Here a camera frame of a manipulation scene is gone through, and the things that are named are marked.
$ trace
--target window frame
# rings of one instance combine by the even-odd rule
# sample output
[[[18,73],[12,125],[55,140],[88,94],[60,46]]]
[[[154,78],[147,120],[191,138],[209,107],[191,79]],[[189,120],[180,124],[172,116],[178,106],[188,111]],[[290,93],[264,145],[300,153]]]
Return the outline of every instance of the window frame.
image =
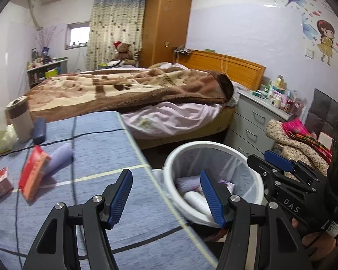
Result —
[[[77,45],[70,45],[71,41],[71,30],[74,28],[80,28],[80,27],[88,27],[90,21],[84,21],[84,22],[76,22],[76,23],[70,23],[67,26],[66,29],[66,35],[65,35],[65,49],[70,50],[72,48],[82,48],[87,47],[87,43],[79,43]]]

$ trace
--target white wall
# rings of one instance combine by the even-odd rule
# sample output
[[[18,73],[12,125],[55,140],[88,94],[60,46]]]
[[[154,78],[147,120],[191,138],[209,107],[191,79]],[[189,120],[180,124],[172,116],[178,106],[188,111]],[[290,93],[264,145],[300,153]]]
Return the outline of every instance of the white wall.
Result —
[[[65,35],[68,24],[90,20],[94,0],[61,0],[42,5],[39,24],[58,28],[50,44],[49,55],[52,57],[68,57],[68,72],[86,71],[87,47],[65,50]]]
[[[281,74],[291,90],[307,99],[310,106],[314,88],[338,101],[338,54],[333,51],[331,66],[317,41],[303,34],[302,14],[316,28],[319,19],[329,21],[335,29],[338,43],[338,18],[325,6],[324,0],[306,0],[303,7],[288,0],[193,0],[187,47],[214,49],[262,64],[264,76],[274,79]],[[320,17],[309,13],[321,9]],[[314,60],[304,56],[305,47],[315,51]]]
[[[29,90],[27,61],[35,45],[26,0],[9,2],[0,14],[0,107]]]

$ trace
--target screw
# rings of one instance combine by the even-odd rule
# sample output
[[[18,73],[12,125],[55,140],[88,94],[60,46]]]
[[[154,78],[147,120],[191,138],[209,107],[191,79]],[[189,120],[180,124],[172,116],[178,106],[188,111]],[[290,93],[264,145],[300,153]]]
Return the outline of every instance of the screw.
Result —
[[[63,202],[59,202],[55,204],[55,209],[61,209],[64,207],[64,203]]]
[[[269,207],[272,209],[277,209],[278,208],[278,204],[275,202],[269,202]]]
[[[232,200],[233,202],[239,202],[240,197],[238,195],[231,195],[230,200]]]
[[[96,195],[96,196],[93,197],[93,201],[95,203],[99,203],[101,200],[103,200],[103,197],[100,196],[100,195]]]

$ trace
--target window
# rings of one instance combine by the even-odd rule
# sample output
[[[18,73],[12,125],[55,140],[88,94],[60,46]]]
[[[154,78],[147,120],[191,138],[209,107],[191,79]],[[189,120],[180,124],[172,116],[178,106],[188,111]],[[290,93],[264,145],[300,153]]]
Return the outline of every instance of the window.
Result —
[[[90,27],[88,21],[68,24],[65,49],[86,47],[89,41],[89,35]]]

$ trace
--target stuffed animal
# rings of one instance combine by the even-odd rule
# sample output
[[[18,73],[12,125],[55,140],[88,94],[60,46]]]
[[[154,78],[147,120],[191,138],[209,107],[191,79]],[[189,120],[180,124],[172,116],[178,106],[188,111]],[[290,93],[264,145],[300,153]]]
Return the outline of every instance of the stuffed animal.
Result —
[[[128,43],[122,43],[122,42],[116,42],[114,43],[114,46],[118,53],[115,55],[115,57],[112,59],[112,61],[124,61],[124,60],[133,60],[132,52],[130,50],[130,44]]]

